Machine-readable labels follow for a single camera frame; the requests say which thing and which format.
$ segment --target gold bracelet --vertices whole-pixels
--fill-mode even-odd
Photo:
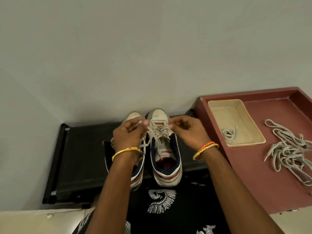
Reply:
[[[139,149],[138,147],[129,147],[129,148],[120,150],[119,152],[115,153],[115,154],[113,155],[113,157],[112,157],[112,162],[114,161],[115,157],[116,157],[118,154],[120,154],[120,153],[122,153],[122,152],[126,152],[126,151],[131,151],[131,150],[135,150],[135,151],[138,151],[138,152],[141,153],[141,154],[140,154],[141,156],[139,157],[139,161],[141,161],[141,159],[143,158],[143,152],[142,152],[142,150]]]
[[[217,143],[213,143],[211,145],[208,145],[207,147],[203,148],[202,150],[198,151],[194,156],[193,156],[193,160],[196,160],[196,158],[202,153],[204,152],[206,149],[209,149],[213,146],[217,146],[217,148],[219,148],[219,145]]]

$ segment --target sneaker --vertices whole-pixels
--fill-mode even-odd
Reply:
[[[139,117],[139,116],[141,116],[140,113],[131,112],[130,114],[128,114],[123,119],[122,123],[126,122],[127,120]],[[103,145],[104,145],[104,149],[105,149],[105,164],[106,164],[106,169],[108,172],[112,163],[113,163],[112,162],[112,156],[116,153],[114,138],[111,139],[110,143],[104,143],[104,141],[103,141]],[[145,137],[144,137],[141,139],[141,143],[140,143],[140,148],[143,152],[143,158],[141,159],[141,161],[136,163],[135,166],[133,167],[132,176],[131,176],[131,186],[130,186],[131,191],[137,190],[142,183],[146,146],[147,146],[147,144],[145,144]]]
[[[153,173],[158,185],[176,186],[182,177],[182,165],[177,135],[168,127],[169,116],[161,109],[150,111],[148,131]]]

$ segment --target red wooden tray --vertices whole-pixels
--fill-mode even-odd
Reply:
[[[211,100],[226,99],[240,99],[244,102],[248,113],[266,138],[266,143],[236,148],[227,146],[207,104]],[[280,172],[275,172],[271,157],[263,161],[271,145],[279,141],[272,129],[264,125],[266,119],[285,126],[295,135],[302,133],[305,139],[312,140],[312,100],[302,90],[291,87],[200,96],[195,111],[210,138],[220,145],[221,153],[269,214],[312,205],[312,195],[309,193],[311,187],[303,186],[284,167]],[[311,153],[305,153],[305,156],[312,160]]]

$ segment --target small tray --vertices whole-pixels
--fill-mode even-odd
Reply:
[[[265,137],[265,143],[228,147],[208,102],[229,99],[243,101]],[[295,135],[302,133],[305,139],[312,140],[312,99],[301,89],[291,87],[200,96],[194,109],[209,137],[219,144],[220,152],[269,214],[312,206],[311,187],[303,186],[286,168],[275,172],[271,158],[264,161],[271,145],[280,141],[272,133],[272,128],[264,124],[266,119],[285,126]],[[312,153],[305,153],[305,158],[312,160]]]
[[[220,131],[224,129],[236,131],[235,138],[226,142],[228,147],[252,146],[266,142],[242,100],[209,101],[208,106]]]

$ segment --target hand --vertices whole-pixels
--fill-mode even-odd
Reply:
[[[116,147],[115,151],[118,152],[129,147],[138,147],[140,145],[141,138],[143,138],[146,134],[147,125],[149,125],[148,120],[145,120],[143,117],[136,117],[117,127],[113,131]]]
[[[197,118],[189,116],[177,116],[169,120],[169,128],[192,149],[199,150],[205,144],[211,142],[205,128]]]

